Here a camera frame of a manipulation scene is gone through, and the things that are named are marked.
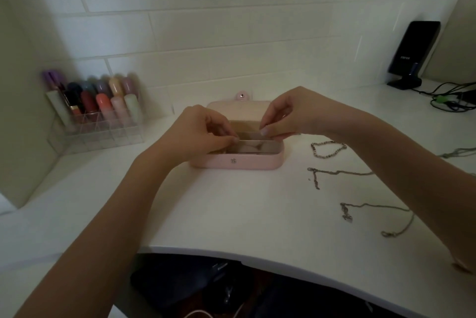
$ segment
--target speaker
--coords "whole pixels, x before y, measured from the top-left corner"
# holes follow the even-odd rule
[[[388,68],[390,74],[399,75],[402,78],[391,81],[387,85],[401,90],[413,89],[421,85],[418,72],[435,44],[440,29],[439,21],[410,23]]]

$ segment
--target hand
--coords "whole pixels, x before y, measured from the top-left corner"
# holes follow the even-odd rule
[[[296,133],[326,135],[339,139],[339,129],[362,111],[298,86],[274,99],[259,129],[261,134],[282,141]]]
[[[201,105],[188,106],[149,149],[159,151],[173,166],[239,141],[228,119]]]

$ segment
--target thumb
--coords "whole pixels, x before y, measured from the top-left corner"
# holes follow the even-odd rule
[[[214,152],[215,150],[221,150],[229,147],[230,145],[236,144],[239,139],[235,136],[217,136],[217,135],[208,135],[207,149],[209,152]]]
[[[279,122],[267,125],[263,129],[260,130],[261,135],[267,136],[270,138],[276,135],[295,133],[295,132],[296,132],[296,128],[292,121],[292,114],[284,117]]]

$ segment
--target person's left hand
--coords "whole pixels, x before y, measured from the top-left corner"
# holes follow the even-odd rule
[[[173,166],[239,141],[228,119],[201,105],[188,106],[149,149],[159,150]]]

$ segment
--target extender chain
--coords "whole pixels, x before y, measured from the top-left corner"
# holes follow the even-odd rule
[[[316,152],[316,146],[321,146],[321,145],[326,145],[326,144],[340,144],[341,147],[338,148],[332,154],[319,155]],[[321,143],[312,143],[311,148],[312,148],[312,152],[313,152],[313,154],[316,158],[329,159],[329,158],[335,157],[340,151],[342,151],[344,149],[347,149],[347,145],[330,140],[330,141],[324,141],[324,142],[321,142]],[[454,158],[454,157],[465,157],[465,156],[470,156],[470,155],[474,155],[474,154],[476,154],[476,148],[458,148],[458,149],[455,149],[452,153],[445,153],[445,154],[441,154],[441,155],[438,155],[438,156],[443,158],[443,159],[449,159],[449,158]],[[320,188],[319,188],[318,177],[317,177],[316,173],[326,173],[326,174],[331,174],[331,175],[338,175],[338,174],[342,173],[342,174],[359,175],[359,176],[368,176],[368,175],[374,175],[375,174],[373,171],[369,171],[368,173],[358,173],[358,172],[355,172],[355,171],[345,171],[345,170],[327,171],[327,170],[320,170],[320,169],[316,169],[316,168],[307,168],[307,170],[312,171],[312,173],[314,175],[314,186],[316,187],[317,190],[320,190]],[[348,207],[354,207],[354,208],[362,208],[362,207],[390,208],[390,209],[397,209],[397,210],[404,211],[404,212],[410,212],[411,211],[410,209],[394,207],[392,205],[376,205],[376,204],[369,204],[369,203],[363,203],[361,205],[355,205],[355,204],[350,204],[350,203],[341,203],[340,207],[342,209],[342,212],[344,213],[342,215],[342,218],[344,218],[344,220],[346,220],[348,222],[351,222],[351,223],[353,221],[353,218],[349,214]],[[410,221],[408,222],[407,225],[405,225],[405,227],[401,231],[398,231],[398,232],[395,232],[395,231],[392,231],[392,232],[381,231],[380,234],[382,234],[382,236],[385,237],[385,238],[396,238],[396,237],[402,235],[403,233],[405,233],[408,230],[408,228],[412,225],[414,218],[415,218],[415,213],[412,212],[412,216],[410,218]]]

